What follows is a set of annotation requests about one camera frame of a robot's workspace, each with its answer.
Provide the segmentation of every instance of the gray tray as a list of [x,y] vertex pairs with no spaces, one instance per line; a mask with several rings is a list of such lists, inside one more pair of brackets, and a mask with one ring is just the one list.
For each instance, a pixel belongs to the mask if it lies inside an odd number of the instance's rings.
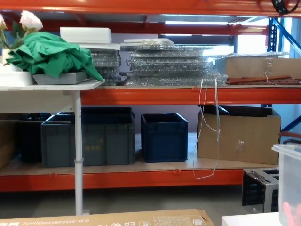
[[54,78],[46,74],[35,74],[33,78],[39,85],[77,84],[90,79],[85,72],[62,73],[59,78]]

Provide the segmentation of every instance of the table leg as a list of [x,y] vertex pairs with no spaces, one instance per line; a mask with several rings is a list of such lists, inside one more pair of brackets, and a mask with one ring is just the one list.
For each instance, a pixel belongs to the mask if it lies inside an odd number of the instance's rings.
[[73,91],[73,108],[75,115],[75,212],[83,214],[83,158],[81,138],[81,103],[80,91]]

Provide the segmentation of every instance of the white flower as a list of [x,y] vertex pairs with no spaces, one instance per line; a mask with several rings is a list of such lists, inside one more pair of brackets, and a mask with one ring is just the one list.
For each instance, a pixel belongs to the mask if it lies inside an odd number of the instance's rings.
[[1,14],[0,14],[0,29],[2,30],[6,29],[6,24]]
[[23,10],[20,23],[22,27],[29,31],[37,32],[43,28],[43,24],[33,13]]

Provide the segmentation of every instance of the white cable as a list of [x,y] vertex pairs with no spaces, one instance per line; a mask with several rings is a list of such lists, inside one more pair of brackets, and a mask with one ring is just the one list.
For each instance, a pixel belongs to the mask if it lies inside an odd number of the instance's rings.
[[[202,85],[203,85],[203,80],[201,82],[201,88],[200,88],[200,94],[199,96],[201,96],[201,91],[202,91]],[[195,174],[195,170],[194,170],[194,163],[195,163],[195,158],[197,158],[197,155],[195,154],[194,158],[193,158],[193,175],[195,177],[195,179],[197,180],[200,180],[200,179],[204,179],[204,178],[208,178],[208,177],[211,177],[215,174],[215,171],[216,171],[216,168],[217,168],[217,165],[218,165],[218,161],[220,159],[220,132],[221,132],[221,121],[220,121],[220,113],[219,113],[219,106],[218,106],[218,96],[217,96],[217,79],[215,79],[215,105],[216,105],[216,124],[217,124],[217,159],[216,159],[216,162],[215,162],[215,166],[214,166],[214,169],[212,171],[212,173],[210,175],[207,175],[207,176],[204,176],[204,177],[200,177],[200,178],[197,178],[196,174]],[[197,137],[197,141],[196,141],[196,145],[194,147],[194,152],[196,152],[196,148],[197,148],[197,144],[198,144],[198,139],[199,139],[199,136],[201,134],[201,131],[202,131],[202,125],[203,125],[203,117],[202,117],[202,121],[201,121],[201,126],[200,126],[200,130],[199,130],[199,133],[198,133],[198,137]]]
[[199,107],[201,108],[201,114],[202,114],[202,122],[204,121],[204,123],[206,124],[207,127],[209,127],[212,131],[215,131],[217,132],[217,130],[213,129],[211,126],[209,126],[205,120],[205,117],[204,117],[204,106],[205,106],[205,101],[206,101],[206,97],[207,97],[207,78],[205,78],[205,100],[204,100],[204,104],[203,104],[203,107],[201,107],[201,91],[202,91],[202,85],[203,85],[203,79],[202,79],[202,82],[201,82],[201,89],[199,91],[199,96],[198,96],[198,104],[199,104]]
[[280,85],[278,85],[278,84],[275,84],[275,83],[269,81],[269,77],[268,77],[267,72],[263,72],[263,73],[265,74],[265,77],[267,78],[267,81],[266,81],[266,82],[271,83],[271,84],[276,85],[276,86],[280,86]]

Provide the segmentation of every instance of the stack of plastic trays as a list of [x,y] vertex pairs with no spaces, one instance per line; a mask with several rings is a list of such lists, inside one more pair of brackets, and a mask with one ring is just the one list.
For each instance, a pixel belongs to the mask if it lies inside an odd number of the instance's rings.
[[91,49],[91,56],[97,71],[105,79],[104,85],[115,86],[121,81],[119,72],[121,57],[118,50],[113,49]]
[[[132,51],[128,65],[128,86],[199,86],[203,78],[218,78],[202,52],[207,47],[135,45],[122,46]],[[225,84],[225,76],[218,79]]]

